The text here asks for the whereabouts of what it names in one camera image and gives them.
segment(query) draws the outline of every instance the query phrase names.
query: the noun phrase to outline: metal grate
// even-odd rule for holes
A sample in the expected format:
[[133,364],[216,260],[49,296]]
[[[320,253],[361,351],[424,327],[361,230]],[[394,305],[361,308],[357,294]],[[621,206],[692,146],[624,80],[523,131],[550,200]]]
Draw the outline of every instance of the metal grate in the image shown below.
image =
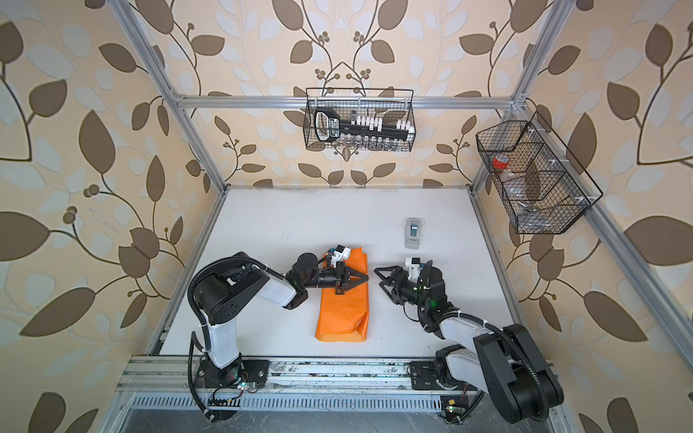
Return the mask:
[[[217,398],[231,398],[236,394],[216,394]],[[202,401],[207,403],[209,396],[200,394]],[[132,403],[133,409],[158,410],[198,410],[193,398],[188,393],[157,393],[140,392]],[[243,394],[238,400],[233,400],[214,409],[252,410],[271,412],[440,412],[441,401],[438,395],[330,395],[320,394]]]
[[517,233],[563,233],[601,197],[578,186],[564,164],[579,166],[578,173],[586,173],[584,168],[570,150],[567,157],[556,156],[531,121],[503,122],[476,137],[479,154]]
[[405,89],[308,88],[306,148],[410,152],[416,137],[413,97]]

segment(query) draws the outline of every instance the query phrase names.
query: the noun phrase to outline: wire basket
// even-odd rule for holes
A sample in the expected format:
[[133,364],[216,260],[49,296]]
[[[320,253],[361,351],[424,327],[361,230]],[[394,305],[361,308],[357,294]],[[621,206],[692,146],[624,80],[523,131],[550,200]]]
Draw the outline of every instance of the wire basket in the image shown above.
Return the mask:
[[306,148],[411,152],[416,137],[413,98],[414,91],[406,89],[307,88]]
[[[543,127],[533,122],[535,117],[478,132],[477,147],[516,233],[561,234],[603,193],[567,146],[569,157],[556,156],[539,132]],[[599,192],[580,187],[566,164],[577,164],[576,171],[584,173]]]

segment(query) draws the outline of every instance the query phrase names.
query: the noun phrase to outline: orange cloth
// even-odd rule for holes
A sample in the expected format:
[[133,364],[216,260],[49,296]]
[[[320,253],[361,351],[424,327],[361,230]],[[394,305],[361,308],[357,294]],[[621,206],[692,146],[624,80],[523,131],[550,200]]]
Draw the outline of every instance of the orange cloth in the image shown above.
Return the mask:
[[[346,265],[367,274],[368,255],[361,248],[352,249]],[[334,288],[323,289],[315,338],[321,342],[364,342],[368,318],[368,283],[344,294],[335,294]]]

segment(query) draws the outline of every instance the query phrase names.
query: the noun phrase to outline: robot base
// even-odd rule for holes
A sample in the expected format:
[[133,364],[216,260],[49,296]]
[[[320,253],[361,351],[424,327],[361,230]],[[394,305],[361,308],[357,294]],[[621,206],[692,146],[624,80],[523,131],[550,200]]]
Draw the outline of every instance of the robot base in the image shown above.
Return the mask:
[[[269,368],[269,360],[241,360],[239,356],[230,365],[219,369],[205,357],[198,368],[197,378],[204,382],[204,388],[237,388],[241,382],[261,385],[267,382]],[[239,376],[242,380],[232,385]]]

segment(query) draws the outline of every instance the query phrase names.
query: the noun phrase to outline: floor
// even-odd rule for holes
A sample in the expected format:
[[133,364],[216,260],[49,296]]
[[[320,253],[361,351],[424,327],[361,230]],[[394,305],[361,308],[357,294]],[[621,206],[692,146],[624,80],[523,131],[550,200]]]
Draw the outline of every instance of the floor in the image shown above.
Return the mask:
[[[404,247],[407,218],[423,220],[421,247]],[[337,244],[368,254],[370,323],[361,343],[315,339],[320,291],[295,310],[261,298],[238,315],[238,346],[257,356],[433,356],[450,345],[408,320],[378,287],[372,269],[432,259],[443,272],[449,300],[496,326],[513,323],[465,189],[231,189],[198,269],[245,251],[279,272],[304,252],[323,254]],[[415,308],[411,307],[410,315]],[[183,300],[161,355],[186,355],[199,329]]]

